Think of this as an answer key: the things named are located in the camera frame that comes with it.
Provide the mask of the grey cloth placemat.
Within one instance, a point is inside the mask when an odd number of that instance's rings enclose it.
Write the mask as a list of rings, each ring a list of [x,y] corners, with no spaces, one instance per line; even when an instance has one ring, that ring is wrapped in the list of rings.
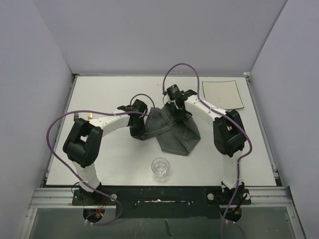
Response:
[[[188,156],[201,140],[192,116],[187,114],[186,119],[177,121],[166,107],[151,108],[151,112],[153,114],[146,119],[142,140],[155,137],[163,152]]]

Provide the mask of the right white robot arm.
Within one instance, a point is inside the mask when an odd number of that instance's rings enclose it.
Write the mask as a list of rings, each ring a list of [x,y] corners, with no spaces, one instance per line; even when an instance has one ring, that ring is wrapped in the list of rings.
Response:
[[[213,127],[213,142],[223,155],[222,198],[232,204],[240,197],[236,188],[241,183],[238,159],[242,155],[246,137],[243,124],[237,111],[226,111],[201,99],[193,90],[181,91],[177,85],[163,92],[168,97],[165,107],[178,121],[187,115],[196,115]]]

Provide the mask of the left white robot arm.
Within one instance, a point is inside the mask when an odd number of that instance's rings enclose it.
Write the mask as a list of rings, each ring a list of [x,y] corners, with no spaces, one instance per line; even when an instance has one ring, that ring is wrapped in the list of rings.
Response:
[[[140,136],[145,132],[144,117],[124,114],[91,120],[78,118],[63,145],[63,152],[72,161],[80,177],[80,188],[85,191],[83,197],[91,205],[100,202],[102,197],[97,189],[101,183],[95,168],[102,138],[123,127],[130,128],[131,136]]]

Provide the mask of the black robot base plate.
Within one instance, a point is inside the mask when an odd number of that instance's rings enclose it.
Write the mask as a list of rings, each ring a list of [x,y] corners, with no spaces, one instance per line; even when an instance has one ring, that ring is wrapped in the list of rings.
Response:
[[[107,209],[115,219],[188,219],[204,217],[238,221],[242,206],[251,204],[247,188],[223,189],[218,186],[99,186],[96,192],[78,188],[72,205],[82,206],[84,219],[97,223]]]

